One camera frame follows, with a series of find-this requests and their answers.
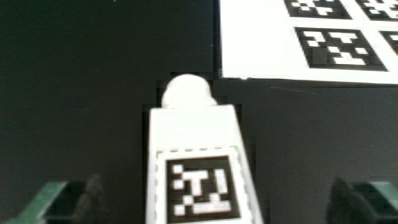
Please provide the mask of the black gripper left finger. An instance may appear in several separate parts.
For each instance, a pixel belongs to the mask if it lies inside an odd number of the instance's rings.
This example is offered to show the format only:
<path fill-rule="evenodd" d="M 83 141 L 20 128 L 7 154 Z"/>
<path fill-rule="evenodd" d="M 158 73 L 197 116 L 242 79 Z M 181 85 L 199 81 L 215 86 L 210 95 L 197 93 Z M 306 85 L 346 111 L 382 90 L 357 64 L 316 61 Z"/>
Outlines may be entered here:
<path fill-rule="evenodd" d="M 101 177 L 48 182 L 7 224 L 107 224 Z"/>

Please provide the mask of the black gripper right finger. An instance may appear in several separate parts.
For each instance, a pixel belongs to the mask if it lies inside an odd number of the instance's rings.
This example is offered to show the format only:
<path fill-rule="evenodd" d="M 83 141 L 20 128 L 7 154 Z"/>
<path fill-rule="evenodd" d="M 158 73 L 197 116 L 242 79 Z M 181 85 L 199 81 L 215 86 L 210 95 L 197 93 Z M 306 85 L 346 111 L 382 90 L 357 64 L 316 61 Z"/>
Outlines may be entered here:
<path fill-rule="evenodd" d="M 398 224 L 398 187 L 391 182 L 332 182 L 327 224 Z"/>

